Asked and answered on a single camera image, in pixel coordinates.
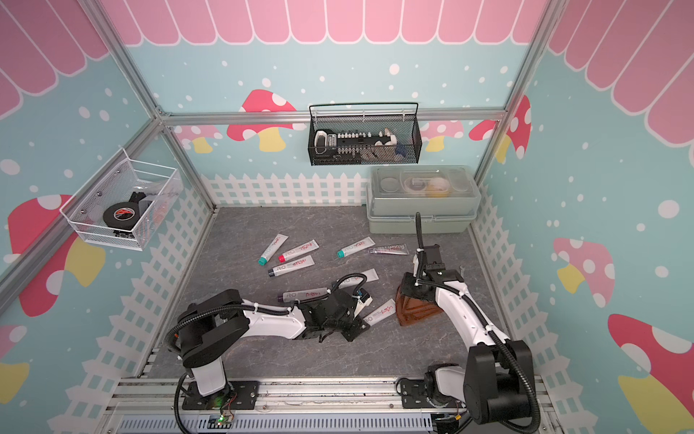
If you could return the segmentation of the silver purple Protetix toothpaste tube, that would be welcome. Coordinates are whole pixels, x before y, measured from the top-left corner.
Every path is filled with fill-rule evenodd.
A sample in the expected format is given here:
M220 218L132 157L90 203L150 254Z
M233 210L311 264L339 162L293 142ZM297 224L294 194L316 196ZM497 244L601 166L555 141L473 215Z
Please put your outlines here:
M392 244L385 246L374 246L368 249L368 253L376 255L408 256L406 244Z

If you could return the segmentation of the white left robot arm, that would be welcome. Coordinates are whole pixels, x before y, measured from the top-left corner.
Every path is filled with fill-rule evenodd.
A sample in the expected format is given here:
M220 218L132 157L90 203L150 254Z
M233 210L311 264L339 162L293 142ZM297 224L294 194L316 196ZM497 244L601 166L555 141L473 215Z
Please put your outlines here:
M361 288L327 294L290 307L265 306L240 296L236 289L192 304L166 333L166 344L193 378L195 392L207 398L229 390L222 356L246 337L325 340L339 334L349 342L370 328L359 316L372 303Z

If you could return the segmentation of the brown cloth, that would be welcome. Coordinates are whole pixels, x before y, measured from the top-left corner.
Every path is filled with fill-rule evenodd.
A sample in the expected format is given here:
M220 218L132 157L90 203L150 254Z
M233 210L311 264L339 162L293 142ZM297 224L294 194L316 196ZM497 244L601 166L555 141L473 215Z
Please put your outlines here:
M434 302L405 296L401 287L398 287L397 290L395 306L396 316L401 327L412 326L427 318L443 313L443 310Z

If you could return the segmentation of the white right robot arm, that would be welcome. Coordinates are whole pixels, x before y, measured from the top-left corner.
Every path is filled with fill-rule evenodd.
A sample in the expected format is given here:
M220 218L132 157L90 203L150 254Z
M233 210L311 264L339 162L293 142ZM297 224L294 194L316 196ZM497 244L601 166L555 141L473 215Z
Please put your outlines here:
M413 263L400 294L441 309L468 352L464 367L443 363L428 368L428 400L437 405L460 401L479 425L498 422L517 433L537 432L541 412L529 346L509 338L484 314L462 275L446 269L439 245L417 248Z

